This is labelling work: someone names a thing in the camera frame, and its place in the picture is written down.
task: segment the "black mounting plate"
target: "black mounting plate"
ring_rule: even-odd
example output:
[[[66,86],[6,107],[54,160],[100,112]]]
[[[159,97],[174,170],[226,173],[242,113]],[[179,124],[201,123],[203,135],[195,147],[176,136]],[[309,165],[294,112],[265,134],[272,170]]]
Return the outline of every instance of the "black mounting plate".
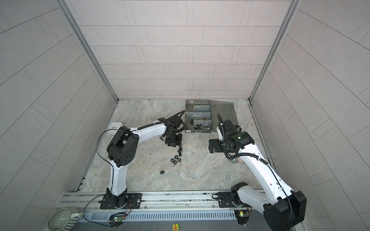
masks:
[[[141,197],[142,197],[142,194],[141,193],[127,193],[127,198],[131,201],[131,204],[132,204],[132,209],[138,209],[140,207],[140,203],[141,203]],[[107,195],[104,195],[103,196],[103,201],[107,199]],[[122,210],[126,210],[127,208],[127,203],[120,209]],[[113,206],[109,206],[107,204],[104,204],[104,203],[101,203],[100,204],[100,209],[116,209],[115,207]]]
[[[231,200],[231,193],[230,192],[218,192],[217,194],[225,195],[222,197],[222,200],[218,200],[218,206],[220,208],[246,208],[250,207],[248,204],[243,204],[242,206],[235,206]]]
[[[223,152],[222,141],[219,139],[213,139],[208,141],[209,153]]]

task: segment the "beige wall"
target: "beige wall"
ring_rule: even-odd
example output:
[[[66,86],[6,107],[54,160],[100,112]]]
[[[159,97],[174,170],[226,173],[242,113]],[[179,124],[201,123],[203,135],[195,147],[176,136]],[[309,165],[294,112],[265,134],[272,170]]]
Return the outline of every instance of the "beige wall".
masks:
[[[118,98],[247,98],[290,1],[67,0]]]
[[[370,1],[303,0],[253,106],[310,230],[370,227]]]
[[[40,229],[114,104],[54,0],[0,1],[0,230]]]

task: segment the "yellow sticker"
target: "yellow sticker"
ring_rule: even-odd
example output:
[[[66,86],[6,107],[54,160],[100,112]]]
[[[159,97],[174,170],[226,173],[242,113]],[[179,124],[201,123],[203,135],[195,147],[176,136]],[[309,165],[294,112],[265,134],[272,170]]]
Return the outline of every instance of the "yellow sticker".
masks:
[[[172,231],[180,231],[180,229],[179,229],[179,223],[172,225]]]

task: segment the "marble surface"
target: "marble surface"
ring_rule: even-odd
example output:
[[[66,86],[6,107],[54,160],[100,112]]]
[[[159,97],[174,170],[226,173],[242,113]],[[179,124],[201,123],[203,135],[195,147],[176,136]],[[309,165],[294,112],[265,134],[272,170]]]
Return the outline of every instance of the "marble surface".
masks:
[[[233,102],[239,125],[247,131],[261,153],[262,143],[248,101],[245,99],[220,100]],[[185,100],[119,101],[110,121],[121,121],[127,127],[139,127],[158,118],[168,118],[185,109]],[[108,159],[106,147],[113,135],[105,134],[99,153]],[[216,132],[185,133],[182,139],[182,161],[174,165],[170,159],[177,155],[178,147],[168,147],[158,137],[148,139],[137,147],[129,164],[127,187],[129,191],[157,190],[224,190],[244,181],[251,187],[261,188],[246,164],[230,163],[223,153],[209,153],[208,140],[217,139]],[[111,166],[98,155],[94,157],[86,179],[80,186],[82,192],[104,192],[109,184]]]

